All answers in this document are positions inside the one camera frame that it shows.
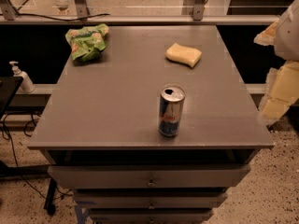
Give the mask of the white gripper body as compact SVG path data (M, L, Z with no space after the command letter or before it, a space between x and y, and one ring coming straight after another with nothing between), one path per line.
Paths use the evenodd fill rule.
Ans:
M294 0L280 16L274 48L278 57L299 61L299 0Z

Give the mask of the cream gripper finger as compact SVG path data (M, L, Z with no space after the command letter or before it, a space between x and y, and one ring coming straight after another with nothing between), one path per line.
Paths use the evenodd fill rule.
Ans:
M278 23L271 23L265 30L257 34L253 42L262 46L273 46L275 43L276 30Z
M299 62L287 61L279 69L271 68L258 106L260 122L273 125L298 99Z

